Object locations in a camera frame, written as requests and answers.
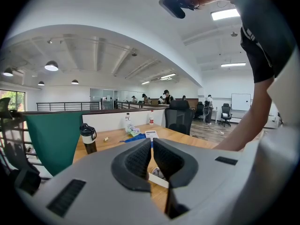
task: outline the office chair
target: office chair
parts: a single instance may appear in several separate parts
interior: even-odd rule
[[[189,109],[188,101],[171,101],[165,109],[165,127],[173,131],[189,135],[194,110]]]
[[[203,103],[198,102],[196,112],[195,112],[195,118],[198,118],[199,116],[203,116],[203,108],[204,108]]]
[[[10,98],[0,99],[0,124],[3,136],[4,154],[16,169],[10,171],[9,179],[16,188],[34,194],[40,183],[39,171],[26,158],[24,145],[24,117],[16,110],[8,110]]]
[[[228,124],[229,126],[231,126],[230,122],[228,122],[228,120],[230,120],[232,117],[232,114],[230,113],[230,106],[228,103],[224,103],[222,106],[222,114],[221,114],[221,118],[224,119],[224,121],[221,121],[219,124]]]

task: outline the plastic bottle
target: plastic bottle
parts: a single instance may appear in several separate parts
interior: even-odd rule
[[[150,113],[150,119],[149,119],[149,124],[150,125],[153,125],[154,124],[154,113],[153,113],[153,110],[151,110],[151,113]]]
[[[128,132],[130,132],[129,131],[129,126],[130,126],[130,124],[131,124],[131,118],[130,118],[130,115],[129,115],[129,113],[126,113],[126,116],[125,116],[125,131],[128,133]]]

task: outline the green cloth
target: green cloth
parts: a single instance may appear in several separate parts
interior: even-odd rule
[[[25,116],[36,154],[52,176],[73,162],[83,113],[68,112]]]

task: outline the wooden desk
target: wooden desk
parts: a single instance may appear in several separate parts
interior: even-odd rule
[[[216,146],[216,144],[214,144],[213,142],[209,142],[209,141],[206,141],[203,139],[199,139],[199,138],[188,136],[188,135],[185,135],[182,133],[178,133],[178,132],[175,132],[173,130],[167,129],[165,127],[162,127],[162,126],[159,126],[156,124],[140,125],[140,126],[137,126],[137,128],[139,128],[142,133],[145,133],[145,131],[148,131],[148,130],[156,130],[159,138],[165,138],[165,139],[169,139],[174,142],[184,143],[184,144],[188,144],[191,146],[196,146],[196,147],[201,147],[201,148],[213,148],[214,146]],[[105,142],[105,141],[103,141],[103,139],[106,137],[108,137],[108,140]],[[96,138],[97,151],[102,151],[102,150],[105,150],[108,148],[113,148],[113,147],[119,146],[121,144],[124,144],[124,142],[120,142],[120,141],[124,141],[128,138],[130,138],[130,136],[128,136],[125,133],[125,129],[118,129],[118,130],[113,130],[113,131],[97,133],[97,138]],[[88,154],[87,154],[85,146],[83,144],[82,137],[80,136],[78,143],[77,143],[76,151],[74,154],[73,163],[78,161],[79,159],[83,158],[86,155],[88,155]],[[148,167],[149,172],[151,172],[152,171],[151,169],[154,168],[151,166],[151,162]]]
[[[196,146],[196,147],[201,147],[201,148],[213,148],[216,146],[216,143],[209,142],[203,139],[195,138],[192,136],[188,136],[182,133],[175,132],[173,130],[167,129],[165,127],[159,126],[159,125],[140,125],[137,126],[141,130],[142,133],[145,133],[145,131],[148,130],[156,130],[158,137],[159,138],[166,138],[171,141],[179,142],[179,143],[184,143],[188,144],[191,146]],[[108,137],[108,141],[104,142],[103,139]],[[119,146],[121,144],[124,144],[124,141],[126,139],[130,138],[129,136],[126,135],[125,129],[118,129],[118,130],[113,130],[113,131],[106,131],[106,132],[100,132],[97,133],[97,138],[96,138],[96,147],[97,151],[102,151],[108,148],[113,148],[116,146]],[[152,170],[157,167],[157,164],[154,160],[153,157],[153,149],[151,149],[151,161],[148,166],[148,172],[152,172]],[[78,144],[76,147],[76,151],[74,154],[74,159],[73,163],[80,160],[84,156],[88,155],[85,146],[83,144],[83,140],[80,136],[78,140]],[[153,202],[162,210],[165,210],[165,204],[167,200],[167,193],[168,189],[165,187],[161,187],[151,181],[149,181],[151,184],[151,198]]]

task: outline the person sitting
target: person sitting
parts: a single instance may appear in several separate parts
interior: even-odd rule
[[[174,100],[173,96],[170,95],[168,90],[164,90],[163,94],[165,94],[165,103],[166,104],[170,104],[170,102]]]
[[[163,96],[160,96],[160,98],[158,99],[158,104],[163,104],[164,100],[163,100]]]

